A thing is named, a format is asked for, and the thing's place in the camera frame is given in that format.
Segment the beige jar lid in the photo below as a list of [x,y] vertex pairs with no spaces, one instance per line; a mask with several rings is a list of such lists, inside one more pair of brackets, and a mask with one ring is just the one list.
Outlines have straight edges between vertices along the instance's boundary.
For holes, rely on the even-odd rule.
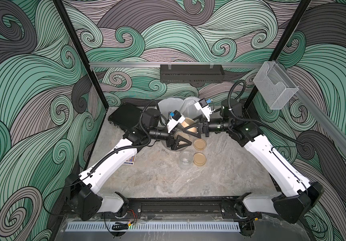
[[207,147],[207,142],[203,139],[195,139],[193,141],[193,147],[198,151],[203,151]]
[[195,153],[193,155],[193,163],[194,165],[201,167],[204,166],[207,162],[207,158],[204,154],[202,153]]

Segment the jar with beige lid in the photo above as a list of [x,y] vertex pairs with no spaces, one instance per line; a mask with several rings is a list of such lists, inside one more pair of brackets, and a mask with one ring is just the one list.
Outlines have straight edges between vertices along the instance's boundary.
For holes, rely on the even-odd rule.
[[193,165],[193,154],[189,151],[183,151],[180,154],[178,164],[184,170],[191,168]]
[[182,123],[178,123],[178,125],[174,129],[174,139],[175,142],[178,143],[178,145],[186,145],[186,144],[192,144],[192,142],[195,140],[195,136],[190,135],[190,133],[197,133],[197,128],[192,127],[189,129],[189,126],[192,126],[196,124],[197,121],[191,119],[191,118],[185,118],[185,120]]

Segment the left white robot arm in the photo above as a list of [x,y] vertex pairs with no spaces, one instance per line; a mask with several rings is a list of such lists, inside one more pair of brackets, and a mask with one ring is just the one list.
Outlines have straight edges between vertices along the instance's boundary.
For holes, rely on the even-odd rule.
[[119,192],[102,195],[100,190],[121,165],[147,147],[151,140],[164,140],[166,146],[173,151],[192,145],[187,138],[166,130],[127,131],[116,146],[95,165],[80,174],[70,174],[65,179],[66,203],[81,220],[87,221],[96,214],[105,212],[125,216],[128,200]]

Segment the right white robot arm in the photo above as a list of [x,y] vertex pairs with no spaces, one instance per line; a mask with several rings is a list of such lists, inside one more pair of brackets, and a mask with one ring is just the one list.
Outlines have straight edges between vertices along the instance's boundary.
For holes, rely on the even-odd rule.
[[196,138],[202,135],[208,137],[211,132],[226,132],[251,153],[274,179],[278,191],[267,194],[246,193],[238,198],[235,208],[241,219],[249,219],[256,213],[271,213],[295,224],[315,206],[324,192],[319,182],[311,182],[297,171],[253,122],[233,118],[202,118],[184,127],[183,132]]

